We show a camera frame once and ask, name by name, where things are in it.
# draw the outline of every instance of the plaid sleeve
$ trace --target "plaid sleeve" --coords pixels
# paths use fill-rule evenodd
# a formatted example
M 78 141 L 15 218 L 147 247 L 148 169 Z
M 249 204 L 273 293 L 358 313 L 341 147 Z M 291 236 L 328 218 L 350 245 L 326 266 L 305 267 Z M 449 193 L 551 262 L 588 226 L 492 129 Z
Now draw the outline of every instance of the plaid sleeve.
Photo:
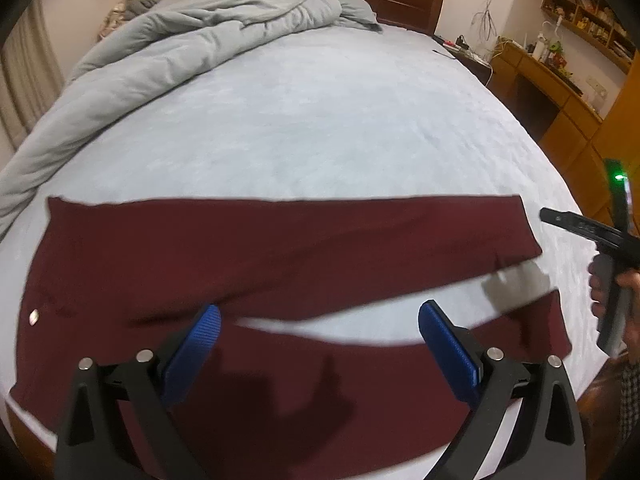
M 640 363 L 627 364 L 622 372 L 619 446 L 629 438 L 640 419 Z

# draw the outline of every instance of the wooden floor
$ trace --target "wooden floor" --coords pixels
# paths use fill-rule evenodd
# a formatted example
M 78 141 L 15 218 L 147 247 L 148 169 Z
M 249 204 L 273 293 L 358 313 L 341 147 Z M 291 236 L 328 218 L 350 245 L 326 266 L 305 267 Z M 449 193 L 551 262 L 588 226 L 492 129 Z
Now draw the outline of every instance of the wooden floor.
M 625 363 L 626 357 L 607 361 L 578 400 L 584 429 L 587 480 L 598 480 L 615 453 Z

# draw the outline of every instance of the silver bolt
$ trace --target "silver bolt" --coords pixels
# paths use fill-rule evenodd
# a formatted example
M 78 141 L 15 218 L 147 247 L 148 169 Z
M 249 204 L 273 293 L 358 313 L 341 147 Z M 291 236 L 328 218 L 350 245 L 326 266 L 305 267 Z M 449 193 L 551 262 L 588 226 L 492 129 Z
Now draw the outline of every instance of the silver bolt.
M 559 358 L 557 355 L 550 355 L 546 361 L 552 365 L 553 368 L 559 368 L 562 366 L 562 359 Z
M 154 353 L 151 350 L 141 350 L 136 354 L 136 361 L 139 363 L 148 363 L 153 359 Z
M 32 310 L 29 314 L 29 324 L 31 326 L 35 325 L 40 319 L 40 313 L 37 310 Z
M 504 357 L 504 352 L 495 346 L 489 348 L 486 351 L 486 354 L 489 359 L 492 359 L 493 361 L 500 361 Z
M 81 370 L 88 370 L 93 365 L 94 361 L 90 357 L 83 357 L 78 363 L 78 368 L 80 368 Z

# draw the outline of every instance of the white bed sheet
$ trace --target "white bed sheet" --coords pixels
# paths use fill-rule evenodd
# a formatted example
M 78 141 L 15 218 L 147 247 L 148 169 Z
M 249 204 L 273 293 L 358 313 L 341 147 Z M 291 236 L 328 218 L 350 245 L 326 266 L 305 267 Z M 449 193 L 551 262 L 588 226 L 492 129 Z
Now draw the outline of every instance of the white bed sheet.
M 519 194 L 543 255 L 495 276 L 305 322 L 247 320 L 333 341 L 418 343 L 417 310 L 438 301 L 475 326 L 557 286 L 579 396 L 606 360 L 595 345 L 586 266 L 593 244 L 542 225 L 542 206 L 578 212 L 564 181 L 516 119 L 426 36 L 328 27 L 256 48 L 124 117 L 83 148 L 0 244 L 0 393 L 43 442 L 55 436 L 16 406 L 15 330 L 47 196 L 86 203 L 155 197 L 361 198 Z M 46 322 L 46 313 L 39 322 Z M 481 475 L 506 444 L 505 418 Z M 441 450 L 364 475 L 420 479 Z

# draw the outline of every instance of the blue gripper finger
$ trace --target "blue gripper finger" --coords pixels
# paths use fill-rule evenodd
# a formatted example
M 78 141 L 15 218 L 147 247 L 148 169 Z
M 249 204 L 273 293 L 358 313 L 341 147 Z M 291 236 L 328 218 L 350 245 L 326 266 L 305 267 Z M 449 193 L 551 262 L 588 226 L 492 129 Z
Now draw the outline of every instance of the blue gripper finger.
M 429 300 L 420 307 L 418 328 L 456 399 L 472 408 L 477 406 L 480 401 L 478 368 L 435 301 Z
M 209 305 L 193 325 L 164 370 L 164 389 L 160 400 L 165 407 L 182 402 L 209 352 L 220 335 L 222 317 L 215 305 Z

